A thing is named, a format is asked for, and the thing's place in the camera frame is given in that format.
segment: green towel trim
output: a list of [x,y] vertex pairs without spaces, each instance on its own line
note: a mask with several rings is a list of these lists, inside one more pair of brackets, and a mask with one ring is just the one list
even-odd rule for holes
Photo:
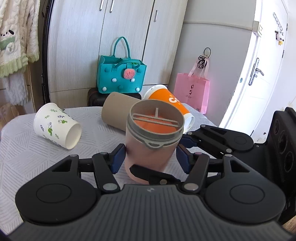
[[28,65],[28,58],[26,54],[23,53],[21,57],[11,60],[8,63],[0,66],[0,78],[9,76],[26,65]]
[[30,63],[34,63],[39,59],[39,50],[33,55],[27,56]]

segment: panda keychain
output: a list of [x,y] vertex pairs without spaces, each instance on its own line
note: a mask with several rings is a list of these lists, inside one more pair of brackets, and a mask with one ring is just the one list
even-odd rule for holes
[[279,33],[278,31],[275,31],[276,33],[276,39],[278,40],[279,42],[279,45],[282,45],[283,44],[283,41],[284,41],[284,36],[282,33]]

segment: pink cup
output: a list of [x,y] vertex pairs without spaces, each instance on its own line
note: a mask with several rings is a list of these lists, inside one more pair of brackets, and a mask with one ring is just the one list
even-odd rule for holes
[[184,117],[174,106],[159,100],[133,105],[126,122],[125,169],[136,182],[148,182],[130,172],[134,164],[163,172],[184,129]]

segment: black box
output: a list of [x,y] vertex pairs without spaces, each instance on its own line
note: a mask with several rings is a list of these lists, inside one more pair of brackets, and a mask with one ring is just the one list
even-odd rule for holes
[[[124,93],[125,95],[142,99],[139,93]],[[91,88],[87,94],[87,106],[103,106],[109,94],[102,94],[98,92],[98,88]]]

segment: cup handle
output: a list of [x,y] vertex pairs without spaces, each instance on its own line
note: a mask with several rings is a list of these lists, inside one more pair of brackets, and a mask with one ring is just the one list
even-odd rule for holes
[[161,144],[157,144],[157,143],[151,143],[148,141],[145,141],[145,144],[151,149],[158,149],[158,148],[163,147],[163,144],[161,145]]

